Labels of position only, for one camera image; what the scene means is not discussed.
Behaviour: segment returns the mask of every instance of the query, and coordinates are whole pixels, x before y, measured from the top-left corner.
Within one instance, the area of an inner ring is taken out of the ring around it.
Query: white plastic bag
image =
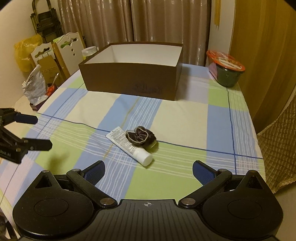
[[[30,103],[35,106],[48,98],[45,94],[45,79],[40,71],[40,68],[41,65],[38,64],[30,73],[28,79],[22,84],[22,91],[24,95],[28,98]]]

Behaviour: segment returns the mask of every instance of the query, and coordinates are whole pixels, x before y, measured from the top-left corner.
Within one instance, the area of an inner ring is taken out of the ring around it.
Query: yellow plastic bag
[[[32,65],[29,59],[30,53],[34,49],[42,44],[42,37],[39,34],[34,35],[31,38],[24,39],[14,45],[15,47],[15,60],[20,70],[23,72],[31,72]]]

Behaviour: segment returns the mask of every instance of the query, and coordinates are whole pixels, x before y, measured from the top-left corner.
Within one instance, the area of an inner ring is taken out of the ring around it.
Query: white tube
[[[130,143],[126,138],[126,132],[120,127],[116,127],[113,131],[108,133],[106,137],[143,166],[147,166],[151,163],[153,159],[152,155],[144,148],[137,147]]]

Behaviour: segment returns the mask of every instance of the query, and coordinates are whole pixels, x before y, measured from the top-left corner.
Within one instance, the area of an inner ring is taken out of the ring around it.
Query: tablecloth
[[[201,160],[233,174],[258,170],[264,162],[244,97],[236,85],[219,85],[206,67],[184,64],[176,100],[87,91],[80,71],[72,75],[37,113],[38,123],[23,136],[50,139],[49,152],[33,152],[16,165],[0,165],[1,209],[12,208],[42,170],[64,174],[103,160],[106,173],[96,185],[117,201],[176,199],[201,184],[192,164]],[[150,129],[159,144],[147,168],[113,145],[105,135],[120,126]]]

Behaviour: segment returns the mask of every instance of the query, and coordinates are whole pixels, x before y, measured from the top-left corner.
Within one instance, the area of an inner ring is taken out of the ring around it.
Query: food container
[[[94,53],[96,53],[96,46],[91,46],[91,47],[85,48],[85,49],[81,50],[81,52],[82,52],[83,60],[85,60],[86,57],[91,56]]]
[[[224,87],[233,87],[245,71],[245,67],[229,54],[208,50],[207,56],[210,73]]]

